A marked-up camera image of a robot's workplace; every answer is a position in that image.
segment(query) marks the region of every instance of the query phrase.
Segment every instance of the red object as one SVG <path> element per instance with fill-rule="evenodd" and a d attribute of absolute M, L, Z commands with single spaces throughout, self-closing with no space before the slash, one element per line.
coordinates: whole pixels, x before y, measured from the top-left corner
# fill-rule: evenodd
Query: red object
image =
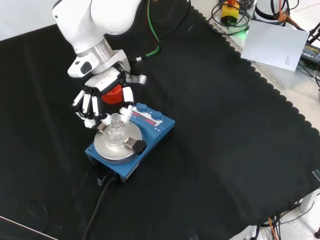
<path fill-rule="evenodd" d="M 122 87 L 118 84 L 114 89 L 105 95 L 102 95 L 102 101 L 107 104 L 119 104 L 123 101 Z"/>
<path fill-rule="evenodd" d="M 228 4 L 234 6 L 236 4 L 236 0 L 228 0 Z"/>

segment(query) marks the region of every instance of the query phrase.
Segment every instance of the table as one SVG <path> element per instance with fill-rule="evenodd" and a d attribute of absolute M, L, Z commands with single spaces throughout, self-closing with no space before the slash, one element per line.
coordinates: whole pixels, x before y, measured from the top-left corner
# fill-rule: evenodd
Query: table
<path fill-rule="evenodd" d="M 151 17 L 163 18 L 170 3 L 151 6 Z M 178 1 L 176 13 L 155 31 L 165 33 L 187 9 Z M 132 30 L 107 36 L 110 45 L 137 57 L 150 41 L 144 23 L 139 8 Z M 148 77 L 136 99 L 174 119 L 175 128 L 126 184 L 109 189 L 92 238 L 228 240 L 318 187 L 311 171 L 320 164 L 319 132 L 196 11 L 161 45 L 159 56 L 132 68 Z M 88 168 L 84 149 L 95 134 L 68 107 L 80 90 L 79 79 L 66 71 L 72 48 L 53 26 L 4 42 L 0 53 L 8 56 L 0 64 L 8 79 L 0 92 L 6 103 L 1 152 L 8 159 L 0 162 L 7 183 L 0 185 L 7 193 L 0 214 L 19 222 L 17 209 L 37 199 L 52 212 L 46 234 L 79 239 L 100 189 L 89 177 L 60 234 L 61 214 Z M 8 101 L 8 90 L 19 99 Z M 21 116 L 32 117 L 17 130 Z M 272 189 L 259 190 L 267 180 Z"/>

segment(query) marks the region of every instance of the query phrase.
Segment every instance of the green cable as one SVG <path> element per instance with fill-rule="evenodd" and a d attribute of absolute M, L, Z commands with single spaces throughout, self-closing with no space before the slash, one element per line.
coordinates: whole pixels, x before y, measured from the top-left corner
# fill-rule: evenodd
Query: green cable
<path fill-rule="evenodd" d="M 155 49 L 153 52 L 150 52 L 150 53 L 148 53 L 148 54 L 145 55 L 146 57 L 149 57 L 149 56 L 151 56 L 151 55 L 157 54 L 157 53 L 160 51 L 159 39 L 158 39 L 158 37 L 157 37 L 157 35 L 156 35 L 156 33 L 155 33 L 154 28 L 152 27 L 151 21 L 150 21 L 150 14 L 149 14 L 150 1 L 151 1 L 151 0 L 149 0 L 149 2 L 148 2 L 148 7 L 147 7 L 147 10 L 146 10 L 146 11 L 147 11 L 147 16 L 148 16 L 148 23 L 149 23 L 151 32 L 152 32 L 152 34 L 154 35 L 155 39 L 157 40 L 158 44 L 157 44 L 156 49 Z"/>

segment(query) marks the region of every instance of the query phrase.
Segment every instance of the red digital display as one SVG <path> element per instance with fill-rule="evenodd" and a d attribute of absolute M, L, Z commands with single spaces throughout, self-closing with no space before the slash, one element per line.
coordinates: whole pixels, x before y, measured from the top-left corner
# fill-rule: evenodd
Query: red digital display
<path fill-rule="evenodd" d="M 146 119 L 145 121 L 149 124 L 156 125 L 156 123 L 150 119 Z"/>
<path fill-rule="evenodd" d="M 145 116 L 143 116 L 143 115 L 141 115 L 141 114 L 139 114 L 139 113 L 137 113 L 135 111 L 132 112 L 132 115 L 135 116 L 135 117 L 138 117 L 138 118 L 140 118 L 140 119 L 142 119 L 144 121 L 146 121 L 148 124 L 151 124 L 153 126 L 155 126 L 157 124 L 155 121 L 152 121 L 149 118 L 147 118 L 147 117 L 145 117 Z"/>

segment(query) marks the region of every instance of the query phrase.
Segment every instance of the red cylinder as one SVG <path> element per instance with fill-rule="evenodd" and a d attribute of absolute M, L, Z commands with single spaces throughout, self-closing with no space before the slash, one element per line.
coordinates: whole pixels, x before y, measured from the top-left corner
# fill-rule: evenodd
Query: red cylinder
<path fill-rule="evenodd" d="M 102 101 L 107 104 L 119 104 L 123 101 L 122 87 L 118 84 L 114 89 L 102 95 Z"/>

